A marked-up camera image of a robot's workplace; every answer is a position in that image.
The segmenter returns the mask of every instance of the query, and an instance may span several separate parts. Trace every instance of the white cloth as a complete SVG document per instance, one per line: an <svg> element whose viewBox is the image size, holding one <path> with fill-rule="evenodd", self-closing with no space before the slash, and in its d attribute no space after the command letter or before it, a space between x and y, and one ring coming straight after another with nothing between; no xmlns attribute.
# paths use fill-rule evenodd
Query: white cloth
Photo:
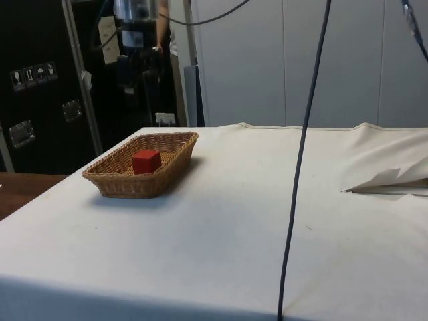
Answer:
<svg viewBox="0 0 428 321"><path fill-rule="evenodd" d="M341 192L366 128L308 133L287 320L426 320L428 200ZM186 129L137 134L160 130ZM0 222L0 320L275 320L300 129L195 131L165 196L105 199L80 170Z"/></svg>
<svg viewBox="0 0 428 321"><path fill-rule="evenodd" d="M387 129L364 124L346 155L348 161L342 178L345 191L381 192L385 190L377 187L427 179L428 130ZM411 193L428 195L428 189L416 188Z"/></svg>

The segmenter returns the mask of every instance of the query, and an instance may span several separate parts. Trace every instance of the red cube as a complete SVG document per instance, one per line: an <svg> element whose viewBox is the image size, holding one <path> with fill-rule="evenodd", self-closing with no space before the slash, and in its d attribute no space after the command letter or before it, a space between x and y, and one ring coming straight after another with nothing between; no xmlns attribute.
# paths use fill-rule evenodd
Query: red cube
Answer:
<svg viewBox="0 0 428 321"><path fill-rule="evenodd" d="M156 150L140 150L132 156L134 174L154 173L162 165L161 154Z"/></svg>

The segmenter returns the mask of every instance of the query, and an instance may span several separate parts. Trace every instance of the fold in cloth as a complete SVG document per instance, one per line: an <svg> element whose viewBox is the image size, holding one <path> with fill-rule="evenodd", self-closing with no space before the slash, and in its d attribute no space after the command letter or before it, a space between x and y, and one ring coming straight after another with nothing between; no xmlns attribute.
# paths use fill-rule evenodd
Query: fold in cloth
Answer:
<svg viewBox="0 0 428 321"><path fill-rule="evenodd" d="M397 139L391 130L360 129L348 145L343 191L428 196L428 130L395 133Z"/></svg>

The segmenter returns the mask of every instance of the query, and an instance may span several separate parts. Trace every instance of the black cable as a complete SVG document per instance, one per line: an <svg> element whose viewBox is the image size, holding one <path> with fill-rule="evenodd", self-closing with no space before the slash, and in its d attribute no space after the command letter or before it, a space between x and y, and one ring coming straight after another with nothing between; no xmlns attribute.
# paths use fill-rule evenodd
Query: black cable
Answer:
<svg viewBox="0 0 428 321"><path fill-rule="evenodd" d="M428 62L428 53L427 53L427 50L425 49L425 46L423 45L423 43L420 43L419 47L421 48L422 54L425 57L425 59L427 60L427 62Z"/></svg>
<svg viewBox="0 0 428 321"><path fill-rule="evenodd" d="M122 32L122 31L124 31L124 30L126 30L126 28L125 27L119 27L118 29L116 29L115 31L114 31L114 33L107 39L107 41L106 42L104 42L102 45L99 45L99 46L97 46L97 47L91 47L91 50L92 51L98 51L98 50L102 50L102 49L104 49L104 47L106 47L109 43L110 43L110 41L112 41L113 40L113 38L114 37L116 37L116 35L118 34L118 33L120 33L120 32Z"/></svg>
<svg viewBox="0 0 428 321"><path fill-rule="evenodd" d="M298 192L298 186L299 186L300 169L302 167L302 159L303 159L303 151L304 151L305 141L306 141L306 133L308 131L310 111L312 109L312 102L314 101L316 81L318 79L318 71L320 69L321 54L322 54L322 48L324 46L324 38L326 37L328 18L330 17L331 3L332 3L332 0L327 0L326 12L324 14L324 22L322 24L320 41L318 43L318 51L316 53L314 75L312 76L312 83L311 83L310 91L309 91L308 105L306 107L305 119L304 119L303 127L302 127L302 137L300 139L300 148L299 148L299 155L298 155L297 165L296 165L296 174L294 176L292 206L291 206L291 211L290 211L290 222L288 224L286 249L284 251L284 260L282 262L282 270L281 270L280 296L279 296L279 300L278 300L278 314L277 314L277 320L278 321L282 320L282 307L283 307L283 303L284 303L284 286L285 286L285 280L286 280L288 256L290 254L290 244L292 241L294 216L296 214L296 201L297 201L297 192Z"/></svg>
<svg viewBox="0 0 428 321"><path fill-rule="evenodd" d="M224 17L226 17L226 16L230 15L231 13L233 13L233 12L237 11L240 7L242 7L242 6L246 5L246 4L247 4L247 3L249 3L250 1L251 1L251 0L244 0L244 1L242 1L239 5L237 5L236 7L234 7L233 9L229 10L229 11L228 11L228 12L226 12L226 13L224 13L224 14L222 14L222 15L218 15L217 17L214 17L214 18L211 18L211 19L208 19L208 20L200 21L200 22L193 22L193 23L183 22L183 21L179 21L179 20L173 19L173 18L171 18L171 17L167 17L166 15L163 15L162 13L159 13L159 15L160 15L161 17L164 17L165 19L167 19L167 20L169 20L169 21L172 21L172 22L178 23L179 25L187 25L187 26L205 25L205 24L207 24L207 23L210 23L210 22L213 22L213 21L219 20L219 19L221 19L221 18L224 18Z"/></svg>
<svg viewBox="0 0 428 321"><path fill-rule="evenodd" d="M421 48L424 58L428 62L428 53L427 53L427 50L425 49L425 46L423 45L423 38L422 38L421 30L419 29L419 25L415 17L415 12L413 11L413 8L409 0L401 0L401 3L403 4L403 13L404 13L404 16L406 17L406 22L407 22L407 25L409 26L412 36L415 38L417 44Z"/></svg>

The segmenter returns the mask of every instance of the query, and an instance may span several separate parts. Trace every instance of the person's arm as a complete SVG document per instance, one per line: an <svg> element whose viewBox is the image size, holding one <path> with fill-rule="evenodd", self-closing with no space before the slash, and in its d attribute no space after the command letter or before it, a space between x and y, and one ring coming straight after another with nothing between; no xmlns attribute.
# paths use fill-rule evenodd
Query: person's arm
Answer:
<svg viewBox="0 0 428 321"><path fill-rule="evenodd" d="M159 2L159 13L169 16L168 0L158 0ZM164 36L167 34L168 30L168 20L164 17L159 16L157 20L157 33L158 33L158 47L162 47L162 42Z"/></svg>

